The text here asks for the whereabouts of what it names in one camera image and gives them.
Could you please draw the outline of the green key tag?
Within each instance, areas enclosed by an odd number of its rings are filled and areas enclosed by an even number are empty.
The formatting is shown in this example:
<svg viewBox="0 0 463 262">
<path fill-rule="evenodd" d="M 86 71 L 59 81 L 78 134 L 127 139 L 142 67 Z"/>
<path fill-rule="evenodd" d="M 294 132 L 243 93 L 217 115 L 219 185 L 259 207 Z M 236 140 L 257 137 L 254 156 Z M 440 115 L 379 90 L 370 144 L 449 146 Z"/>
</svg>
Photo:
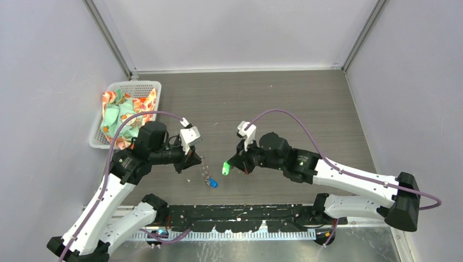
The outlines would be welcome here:
<svg viewBox="0 0 463 262">
<path fill-rule="evenodd" d="M 228 162 L 224 162 L 222 166 L 222 175 L 227 176 L 230 173 L 231 166 Z"/>
</svg>

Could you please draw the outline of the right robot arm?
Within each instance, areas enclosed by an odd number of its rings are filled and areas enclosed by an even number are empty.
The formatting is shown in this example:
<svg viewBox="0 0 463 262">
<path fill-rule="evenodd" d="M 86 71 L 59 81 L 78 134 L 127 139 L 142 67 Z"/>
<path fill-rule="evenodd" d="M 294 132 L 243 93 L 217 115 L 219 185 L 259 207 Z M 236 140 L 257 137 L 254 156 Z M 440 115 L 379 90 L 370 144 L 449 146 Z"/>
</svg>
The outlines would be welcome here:
<svg viewBox="0 0 463 262">
<path fill-rule="evenodd" d="M 263 135 L 259 141 L 242 138 L 236 154 L 224 162 L 222 174 L 228 175 L 232 168 L 250 174 L 256 167 L 279 170 L 296 183 L 329 186 L 352 194 L 318 194 L 311 214 L 319 224 L 343 217 L 363 217 L 382 220 L 402 231 L 417 231 L 419 188 L 415 177 L 407 172 L 388 176 L 341 165 L 318 153 L 291 147 L 274 132 Z"/>
</svg>

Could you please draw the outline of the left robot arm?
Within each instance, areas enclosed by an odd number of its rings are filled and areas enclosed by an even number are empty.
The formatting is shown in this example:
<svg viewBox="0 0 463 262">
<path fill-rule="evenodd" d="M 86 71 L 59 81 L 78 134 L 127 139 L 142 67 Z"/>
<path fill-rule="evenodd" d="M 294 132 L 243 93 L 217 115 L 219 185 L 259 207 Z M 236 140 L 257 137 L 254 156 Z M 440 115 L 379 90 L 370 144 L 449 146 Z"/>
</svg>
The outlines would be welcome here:
<svg viewBox="0 0 463 262">
<path fill-rule="evenodd" d="M 98 190 L 74 225 L 52 237 L 46 247 L 60 261 L 108 261 L 113 252 L 144 226 L 163 225 L 169 216 L 166 201 L 148 194 L 127 215 L 111 224 L 121 202 L 154 165 L 172 164 L 177 173 L 201 164 L 194 145 L 201 140 L 197 127 L 184 128 L 170 145 L 166 126 L 149 121 L 131 147 L 116 152 Z"/>
</svg>

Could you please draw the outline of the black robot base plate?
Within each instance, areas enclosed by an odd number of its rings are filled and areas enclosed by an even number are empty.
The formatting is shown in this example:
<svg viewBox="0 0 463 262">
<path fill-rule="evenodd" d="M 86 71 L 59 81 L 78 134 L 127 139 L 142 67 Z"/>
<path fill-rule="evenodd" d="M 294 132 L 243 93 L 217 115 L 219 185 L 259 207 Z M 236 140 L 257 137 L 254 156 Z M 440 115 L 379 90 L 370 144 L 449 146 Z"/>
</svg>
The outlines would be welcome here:
<svg viewBox="0 0 463 262">
<path fill-rule="evenodd" d="M 335 220 L 311 205 L 170 205 L 157 215 L 154 226 L 195 233 L 256 232 L 263 225 L 270 233 L 293 233 L 334 225 Z"/>
</svg>

